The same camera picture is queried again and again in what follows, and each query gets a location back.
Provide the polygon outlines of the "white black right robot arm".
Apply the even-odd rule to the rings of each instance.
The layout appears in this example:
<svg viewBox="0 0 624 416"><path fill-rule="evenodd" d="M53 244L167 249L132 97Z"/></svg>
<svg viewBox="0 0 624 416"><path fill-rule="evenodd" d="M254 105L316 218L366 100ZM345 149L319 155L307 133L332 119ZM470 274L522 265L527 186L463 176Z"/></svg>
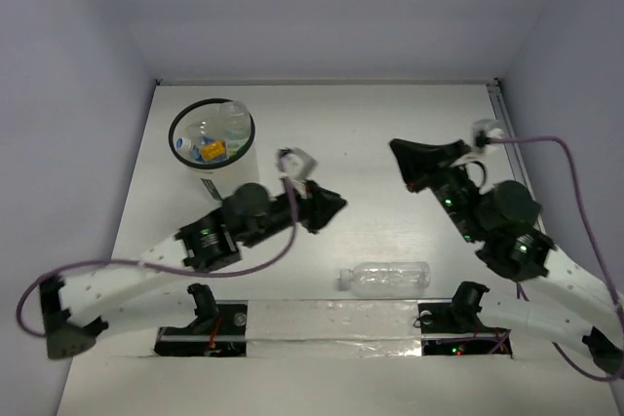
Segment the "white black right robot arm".
<svg viewBox="0 0 624 416"><path fill-rule="evenodd" d="M484 134L431 145L394 138L389 147L412 193L429 190L465 242L498 277L530 287L557 302L495 298L480 284L464 282L448 307L450 322L471 331L479 325L522 331L590 359L601 381L623 376L623 296L612 280L599 280L536 227L541 206L515 180L478 187L466 169L481 165L497 138Z"/></svg>

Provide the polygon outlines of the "clear unlabelled plastic bottle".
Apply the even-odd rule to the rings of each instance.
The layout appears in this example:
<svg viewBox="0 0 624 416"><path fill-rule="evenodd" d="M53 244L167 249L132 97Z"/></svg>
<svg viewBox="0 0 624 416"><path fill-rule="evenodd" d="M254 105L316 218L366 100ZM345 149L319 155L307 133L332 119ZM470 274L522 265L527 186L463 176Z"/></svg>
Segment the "clear unlabelled plastic bottle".
<svg viewBox="0 0 624 416"><path fill-rule="evenodd" d="M362 299L416 299L431 283L426 262L365 262L341 269L336 286Z"/></svg>

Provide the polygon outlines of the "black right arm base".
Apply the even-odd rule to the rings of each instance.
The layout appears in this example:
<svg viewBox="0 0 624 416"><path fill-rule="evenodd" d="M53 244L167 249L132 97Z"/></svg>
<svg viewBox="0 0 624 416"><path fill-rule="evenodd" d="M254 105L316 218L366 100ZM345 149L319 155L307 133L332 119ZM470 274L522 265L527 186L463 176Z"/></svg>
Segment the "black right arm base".
<svg viewBox="0 0 624 416"><path fill-rule="evenodd" d="M477 317L487 292L483 284L462 282L449 300L419 302L412 327L420 332L423 355L511 358L510 330L485 326Z"/></svg>

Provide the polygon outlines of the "orange-label bottle yellow cap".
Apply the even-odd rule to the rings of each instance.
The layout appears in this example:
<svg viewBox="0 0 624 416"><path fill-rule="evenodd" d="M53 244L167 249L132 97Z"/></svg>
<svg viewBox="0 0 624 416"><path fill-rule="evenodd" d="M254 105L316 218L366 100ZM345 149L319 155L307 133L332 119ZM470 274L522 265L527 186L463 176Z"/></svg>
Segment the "orange-label bottle yellow cap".
<svg viewBox="0 0 624 416"><path fill-rule="evenodd" d="M224 140L214 119L195 122L187 127L194 149L192 159L200 164L216 164L227 159Z"/></svg>

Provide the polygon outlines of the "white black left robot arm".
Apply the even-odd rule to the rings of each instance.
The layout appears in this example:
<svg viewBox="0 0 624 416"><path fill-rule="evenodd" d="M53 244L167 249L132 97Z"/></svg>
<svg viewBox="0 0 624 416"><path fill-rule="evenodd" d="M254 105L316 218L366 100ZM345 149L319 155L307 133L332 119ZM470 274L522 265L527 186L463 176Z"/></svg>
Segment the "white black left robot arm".
<svg viewBox="0 0 624 416"><path fill-rule="evenodd" d="M105 333L117 334L153 315L132 317L128 302L178 277L231 278L229 266L252 248L298 227L316 234L347 206L339 194L313 180L283 182L273 197L246 183L220 206L153 246L137 260L92 261L90 272L54 272L37 285L47 357L71 359L93 348Z"/></svg>

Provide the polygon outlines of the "blue-label bottle white cap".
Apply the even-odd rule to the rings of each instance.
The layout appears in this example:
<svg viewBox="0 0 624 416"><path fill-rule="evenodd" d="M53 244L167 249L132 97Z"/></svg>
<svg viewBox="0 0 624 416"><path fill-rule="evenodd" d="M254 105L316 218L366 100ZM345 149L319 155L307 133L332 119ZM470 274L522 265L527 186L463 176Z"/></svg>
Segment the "blue-label bottle white cap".
<svg viewBox="0 0 624 416"><path fill-rule="evenodd" d="M188 137L179 137L175 141L175 150L181 157L188 161L198 164L205 163L199 147Z"/></svg>

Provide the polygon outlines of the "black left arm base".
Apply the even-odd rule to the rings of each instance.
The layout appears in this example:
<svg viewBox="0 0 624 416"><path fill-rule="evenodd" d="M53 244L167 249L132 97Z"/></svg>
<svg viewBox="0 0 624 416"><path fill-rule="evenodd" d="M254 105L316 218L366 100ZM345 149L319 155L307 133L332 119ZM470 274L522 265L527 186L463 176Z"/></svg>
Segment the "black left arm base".
<svg viewBox="0 0 624 416"><path fill-rule="evenodd" d="M153 351L162 358L242 358L247 355L247 301L217 302L207 284L191 284L194 318L161 327Z"/></svg>

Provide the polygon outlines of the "green-white label clear bottle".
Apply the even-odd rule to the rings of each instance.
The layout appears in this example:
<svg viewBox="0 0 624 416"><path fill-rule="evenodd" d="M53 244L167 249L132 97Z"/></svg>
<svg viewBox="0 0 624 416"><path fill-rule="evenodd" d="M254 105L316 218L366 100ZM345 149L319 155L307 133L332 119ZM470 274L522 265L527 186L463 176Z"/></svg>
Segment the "green-white label clear bottle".
<svg viewBox="0 0 624 416"><path fill-rule="evenodd" d="M232 157L248 142L251 135L251 115L245 103L227 101L219 106L219 119L227 155Z"/></svg>

